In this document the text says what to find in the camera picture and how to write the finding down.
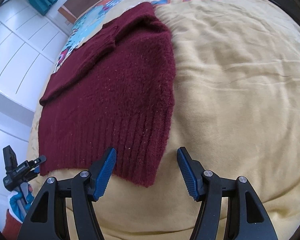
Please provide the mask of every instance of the folded sweater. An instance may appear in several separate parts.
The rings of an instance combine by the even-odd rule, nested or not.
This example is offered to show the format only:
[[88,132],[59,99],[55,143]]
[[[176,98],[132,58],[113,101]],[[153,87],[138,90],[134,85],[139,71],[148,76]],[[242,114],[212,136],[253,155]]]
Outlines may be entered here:
[[40,100],[41,175],[89,168],[114,147],[114,174],[152,185],[168,139],[175,72],[171,33],[150,3],[104,24],[51,75]]

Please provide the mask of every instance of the blue textured grip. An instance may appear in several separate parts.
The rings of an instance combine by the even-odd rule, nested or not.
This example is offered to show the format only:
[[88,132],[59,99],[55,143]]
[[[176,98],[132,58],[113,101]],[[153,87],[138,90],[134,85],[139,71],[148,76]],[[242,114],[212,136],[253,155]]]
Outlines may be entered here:
[[197,181],[181,149],[178,149],[177,151],[177,161],[189,195],[193,197],[195,201],[197,201],[200,197]]
[[112,148],[96,179],[96,190],[93,193],[95,201],[104,195],[116,160],[117,152]]

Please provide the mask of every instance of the glove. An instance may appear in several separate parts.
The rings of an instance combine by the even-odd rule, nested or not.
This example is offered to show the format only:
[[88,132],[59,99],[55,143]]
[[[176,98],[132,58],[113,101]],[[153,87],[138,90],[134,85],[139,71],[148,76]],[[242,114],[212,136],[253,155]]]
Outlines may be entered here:
[[[28,211],[30,209],[31,203],[34,200],[34,196],[32,195],[32,187],[28,184],[29,193],[26,196],[27,204],[24,206],[25,210]],[[9,204],[9,213],[10,215],[16,219],[18,222],[22,223],[25,220],[21,210],[18,206],[17,201],[22,199],[22,193],[17,192],[15,190],[11,191],[8,195],[8,204]]]

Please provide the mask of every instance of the silver screw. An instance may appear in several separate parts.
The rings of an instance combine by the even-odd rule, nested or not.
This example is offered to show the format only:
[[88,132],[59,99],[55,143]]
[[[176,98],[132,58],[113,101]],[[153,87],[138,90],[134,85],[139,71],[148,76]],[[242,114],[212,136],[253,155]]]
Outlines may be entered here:
[[240,177],[239,177],[239,181],[242,182],[242,183],[246,183],[248,180],[247,180],[246,177],[240,176]]
[[81,172],[80,172],[80,177],[85,178],[85,177],[88,177],[88,175],[89,175],[89,172],[88,172],[88,171],[81,171]]
[[54,181],[55,181],[55,179],[54,179],[53,177],[50,177],[50,178],[47,179],[47,182],[48,182],[49,184],[54,183]]
[[213,172],[209,171],[209,170],[206,170],[206,171],[204,171],[203,174],[206,175],[207,177],[211,177],[213,175]]

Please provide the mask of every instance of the bed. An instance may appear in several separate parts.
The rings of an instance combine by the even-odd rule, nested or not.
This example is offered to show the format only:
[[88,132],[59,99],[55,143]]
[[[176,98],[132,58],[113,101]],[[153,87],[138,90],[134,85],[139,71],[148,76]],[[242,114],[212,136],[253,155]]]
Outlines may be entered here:
[[[175,107],[154,185],[112,176],[94,203],[105,238],[189,239],[199,204],[189,197],[176,162],[176,150],[185,146],[220,177],[246,176],[278,239],[290,239],[300,225],[300,27],[267,0],[101,0],[77,19],[53,72],[103,23],[142,2],[152,3],[172,32]],[[41,111],[38,105],[28,159],[38,156]],[[78,172],[49,176],[67,179]],[[35,193],[45,179],[32,181]],[[70,202],[67,208],[75,239]],[[223,202],[217,240],[225,222]]]

